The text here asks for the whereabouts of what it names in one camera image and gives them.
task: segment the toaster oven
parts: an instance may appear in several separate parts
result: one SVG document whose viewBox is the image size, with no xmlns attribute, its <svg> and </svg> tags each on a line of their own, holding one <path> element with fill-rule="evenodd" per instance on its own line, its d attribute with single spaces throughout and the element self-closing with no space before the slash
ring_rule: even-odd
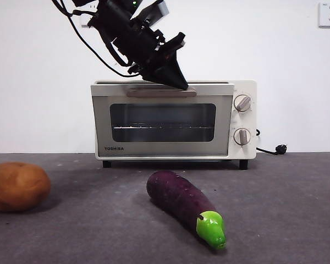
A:
<svg viewBox="0 0 330 264">
<path fill-rule="evenodd" d="M 256 156 L 256 83 L 190 81 L 187 90 L 147 81 L 91 85 L 95 154 L 112 161 L 239 160 Z"/>
</svg>

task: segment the eggplant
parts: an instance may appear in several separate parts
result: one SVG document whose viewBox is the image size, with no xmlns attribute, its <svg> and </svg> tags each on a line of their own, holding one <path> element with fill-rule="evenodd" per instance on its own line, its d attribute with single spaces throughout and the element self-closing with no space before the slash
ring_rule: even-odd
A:
<svg viewBox="0 0 330 264">
<path fill-rule="evenodd" d="M 159 171 L 149 177 L 147 193 L 158 207 L 176 217 L 211 247 L 225 248 L 222 216 L 191 182 L 174 172 Z"/>
</svg>

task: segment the potato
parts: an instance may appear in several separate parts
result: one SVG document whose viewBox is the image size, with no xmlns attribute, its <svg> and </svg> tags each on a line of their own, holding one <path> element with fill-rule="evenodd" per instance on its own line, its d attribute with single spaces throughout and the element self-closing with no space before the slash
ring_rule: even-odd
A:
<svg viewBox="0 0 330 264">
<path fill-rule="evenodd" d="M 0 164 L 0 211 L 25 211 L 40 204 L 50 192 L 50 180 L 39 166 L 23 162 Z"/>
</svg>

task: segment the robotic arm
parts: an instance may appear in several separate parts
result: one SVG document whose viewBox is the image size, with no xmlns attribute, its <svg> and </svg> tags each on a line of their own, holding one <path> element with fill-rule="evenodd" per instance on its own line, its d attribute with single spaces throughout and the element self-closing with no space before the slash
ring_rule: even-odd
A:
<svg viewBox="0 0 330 264">
<path fill-rule="evenodd" d="M 144 80 L 182 90 L 188 88 L 176 57 L 177 50 L 184 46 L 185 35 L 180 32 L 176 37 L 166 42 L 161 31 L 153 31 L 150 28 L 160 18 L 168 14 L 163 0 L 155 1 L 134 18 L 131 17 L 142 0 L 99 0 L 95 13 L 74 10 L 71 14 L 66 10 L 62 0 L 60 0 L 62 6 L 57 0 L 52 1 L 69 19 L 72 15 L 84 13 L 92 15 L 88 26 L 93 26 L 98 30 L 106 48 L 121 66 L 130 67 L 129 74 L 139 73 Z M 79 7 L 93 0 L 72 1 L 75 6 Z M 127 57 L 127 62 L 119 56 L 114 46 Z"/>
</svg>

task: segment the oven foot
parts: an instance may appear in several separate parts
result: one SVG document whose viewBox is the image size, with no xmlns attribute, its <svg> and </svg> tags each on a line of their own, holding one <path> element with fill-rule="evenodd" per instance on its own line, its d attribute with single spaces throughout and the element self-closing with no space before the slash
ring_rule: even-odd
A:
<svg viewBox="0 0 330 264">
<path fill-rule="evenodd" d="M 247 170 L 248 169 L 248 159 L 240 159 L 239 167 L 243 171 Z"/>
<path fill-rule="evenodd" d="M 110 161 L 103 161 L 103 168 L 111 168 L 111 162 Z"/>
</svg>

